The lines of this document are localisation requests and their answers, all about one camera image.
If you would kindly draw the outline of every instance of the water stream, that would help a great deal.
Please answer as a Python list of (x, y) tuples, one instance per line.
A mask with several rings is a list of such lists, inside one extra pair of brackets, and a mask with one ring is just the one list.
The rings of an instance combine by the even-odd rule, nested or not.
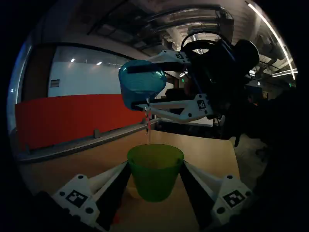
[(150, 112), (150, 99), (149, 97), (146, 99), (147, 106), (145, 106), (145, 115), (146, 115), (146, 133), (147, 133), (147, 144), (150, 144), (150, 119), (151, 119), (151, 112)]

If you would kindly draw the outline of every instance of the red wall panel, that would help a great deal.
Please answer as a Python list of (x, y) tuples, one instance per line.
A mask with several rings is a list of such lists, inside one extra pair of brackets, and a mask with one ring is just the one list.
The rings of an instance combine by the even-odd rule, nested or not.
[(25, 150), (47, 147), (139, 123), (140, 111), (125, 107), (122, 96), (74, 95), (47, 97), (15, 105), (17, 135)]

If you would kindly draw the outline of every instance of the blue cup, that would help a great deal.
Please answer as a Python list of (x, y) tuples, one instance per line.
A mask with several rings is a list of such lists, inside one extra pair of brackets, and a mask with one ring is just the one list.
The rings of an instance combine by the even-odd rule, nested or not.
[[(128, 73), (127, 68), (132, 66), (153, 65), (151, 72)], [(133, 102), (154, 99), (166, 86), (166, 76), (162, 69), (146, 60), (131, 60), (119, 70), (119, 82), (122, 99), (128, 109)]]

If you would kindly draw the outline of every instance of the ceiling light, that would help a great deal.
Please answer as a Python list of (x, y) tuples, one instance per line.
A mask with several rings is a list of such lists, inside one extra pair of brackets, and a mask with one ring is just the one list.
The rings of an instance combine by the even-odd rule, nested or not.
[(277, 75), (276, 73), (272, 75), (272, 77), (279, 77), (279, 76), (283, 76), (283, 75), (288, 75), (288, 74), (294, 74), (294, 73), (298, 73), (298, 71), (296, 72), (289, 72), (289, 73), (283, 73), (283, 74), (280, 74), (280, 75)]
[(108, 63), (109, 65), (118, 65), (118, 66), (122, 66), (122, 65), (119, 65), (119, 64), (112, 64), (112, 63)]
[(263, 22), (268, 26), (268, 28), (271, 30), (273, 35), (276, 37), (276, 39), (277, 39), (277, 41), (278, 41), (278, 43), (279, 43), (279, 45), (280, 45), (284, 55), (285, 55), (285, 58), (287, 59), (287, 62), (288, 62), (289, 67), (291, 69), (291, 73), (292, 73), (293, 79), (295, 80), (295, 75), (293, 73), (292, 64), (291, 64), (291, 61), (290, 61), (290, 59), (288, 57), (287, 51), (284, 48), (283, 42), (281, 41), (281, 39), (279, 38), (279, 36), (275, 32), (275, 30), (272, 28), (272, 26), (269, 24), (269, 22), (264, 18), (264, 16), (262, 16), (262, 14), (260, 12), (258, 12), (258, 10), (253, 5), (251, 5), (251, 3), (249, 3), (248, 6), (263, 20)]
[(277, 76), (278, 74), (282, 74), (282, 73), (291, 73), (291, 70), (286, 70), (286, 71), (274, 73), (272, 76)]

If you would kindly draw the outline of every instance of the table surface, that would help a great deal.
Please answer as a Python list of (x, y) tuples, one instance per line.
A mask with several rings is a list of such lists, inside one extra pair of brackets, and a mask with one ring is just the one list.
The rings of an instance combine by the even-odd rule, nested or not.
[[(126, 161), (127, 152), (147, 142), (146, 132), (138, 131), (118, 140), (65, 157), (19, 166), (21, 175), (33, 194), (44, 190), (55, 193), (75, 175), (92, 177)], [(190, 164), (217, 177), (232, 174), (239, 178), (233, 145), (228, 140), (199, 138), (161, 131), (151, 131), (151, 143), (175, 146)], [(120, 223), (112, 231), (198, 231), (189, 198), (178, 176), (171, 195), (159, 203), (134, 199), (125, 191), (118, 210)]]

